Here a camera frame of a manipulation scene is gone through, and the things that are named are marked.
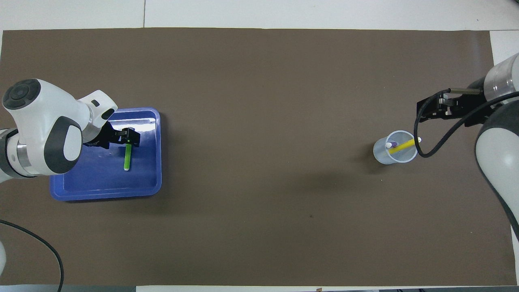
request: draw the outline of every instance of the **translucent cup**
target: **translucent cup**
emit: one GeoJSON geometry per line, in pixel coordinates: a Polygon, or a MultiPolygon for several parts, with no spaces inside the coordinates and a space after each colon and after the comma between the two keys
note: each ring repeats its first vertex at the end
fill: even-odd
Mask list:
{"type": "Polygon", "coordinates": [[[398,143],[398,145],[400,145],[411,139],[414,139],[414,136],[407,131],[394,131],[387,137],[379,139],[375,143],[375,145],[373,146],[373,155],[378,160],[378,162],[382,164],[407,163],[413,160],[416,154],[418,153],[415,146],[411,146],[404,150],[395,152],[393,154],[389,154],[389,151],[386,148],[386,143],[396,142],[398,143]]]}

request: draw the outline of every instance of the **brown table surface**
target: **brown table surface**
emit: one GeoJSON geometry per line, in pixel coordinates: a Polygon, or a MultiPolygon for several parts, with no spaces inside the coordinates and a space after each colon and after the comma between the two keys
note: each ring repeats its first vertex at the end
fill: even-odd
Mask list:
{"type": "MultiPolygon", "coordinates": [[[[54,245],[66,284],[515,285],[478,127],[429,159],[372,155],[412,130],[418,100],[492,65],[488,32],[6,31],[1,92],[36,77],[156,108],[163,183],[152,197],[66,203],[48,177],[10,180],[0,216],[54,245]]],[[[423,147],[452,123],[422,124],[423,147]]],[[[7,227],[0,238],[0,284],[57,283],[43,245],[7,227]]]]}

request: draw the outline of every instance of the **purple marker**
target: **purple marker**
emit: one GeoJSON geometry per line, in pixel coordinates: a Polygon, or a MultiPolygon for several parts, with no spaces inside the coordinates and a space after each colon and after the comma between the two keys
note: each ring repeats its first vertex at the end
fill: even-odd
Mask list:
{"type": "Polygon", "coordinates": [[[389,148],[395,148],[397,145],[398,145],[398,143],[396,143],[396,142],[387,142],[387,143],[386,143],[386,148],[387,148],[387,149],[389,149],[389,148]]]}

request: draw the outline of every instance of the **blue tray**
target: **blue tray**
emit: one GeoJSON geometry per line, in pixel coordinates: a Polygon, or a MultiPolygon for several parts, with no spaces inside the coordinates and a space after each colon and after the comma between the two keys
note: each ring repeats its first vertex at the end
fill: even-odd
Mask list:
{"type": "Polygon", "coordinates": [[[77,164],[50,177],[50,193],[59,201],[151,196],[162,186],[160,116],[153,108],[117,110],[108,119],[116,130],[132,127],[141,144],[132,148],[130,170],[124,171],[125,145],[110,149],[83,146],[77,164]]]}

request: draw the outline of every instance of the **cable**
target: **cable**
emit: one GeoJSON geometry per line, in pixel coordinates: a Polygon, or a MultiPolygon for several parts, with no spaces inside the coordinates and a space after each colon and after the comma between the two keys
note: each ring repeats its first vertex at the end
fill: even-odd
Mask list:
{"type": "Polygon", "coordinates": [[[43,243],[46,247],[48,247],[50,249],[50,251],[56,256],[56,259],[58,260],[58,264],[60,266],[60,284],[58,286],[58,292],[60,292],[61,288],[63,287],[64,275],[63,275],[63,262],[61,261],[61,257],[59,255],[58,251],[56,251],[56,249],[54,249],[54,247],[52,245],[50,245],[50,243],[48,243],[45,239],[39,237],[34,232],[23,228],[22,226],[18,226],[18,225],[14,224],[14,223],[11,223],[9,221],[5,221],[5,220],[2,220],[2,219],[0,219],[0,224],[4,224],[4,225],[10,226],[10,227],[13,227],[14,229],[18,229],[20,231],[23,231],[23,232],[27,233],[28,235],[34,237],[35,239],[39,240],[41,243],[43,243]]]}
{"type": "Polygon", "coordinates": [[[449,131],[447,131],[447,133],[442,137],[442,139],[436,144],[436,146],[434,146],[434,148],[431,151],[429,151],[428,153],[424,153],[422,151],[421,147],[420,147],[420,144],[418,143],[418,123],[420,123],[420,118],[423,115],[423,113],[425,111],[425,108],[431,103],[431,101],[433,101],[435,98],[439,98],[441,95],[443,95],[445,93],[449,93],[449,92],[450,92],[450,88],[446,89],[446,90],[439,91],[436,94],[430,96],[424,102],[424,104],[420,107],[420,109],[418,110],[418,113],[416,114],[415,125],[414,125],[414,128],[413,128],[413,135],[415,136],[414,139],[415,139],[416,150],[418,151],[418,154],[420,154],[420,156],[422,156],[424,158],[428,158],[428,157],[433,156],[440,149],[440,147],[443,146],[443,144],[447,141],[447,139],[450,138],[451,135],[459,127],[461,127],[461,125],[463,125],[465,123],[466,120],[471,118],[474,114],[476,114],[480,110],[482,110],[482,109],[484,109],[486,107],[489,107],[491,105],[494,105],[496,103],[500,103],[500,102],[502,102],[504,100],[507,100],[507,99],[519,96],[519,91],[516,91],[516,92],[512,92],[510,94],[506,94],[506,95],[500,96],[498,98],[495,98],[495,99],[493,99],[491,101],[487,101],[487,102],[479,105],[477,108],[473,109],[468,114],[466,114],[463,118],[461,118],[458,122],[456,122],[454,124],[454,126],[452,126],[449,129],[449,131]]]}

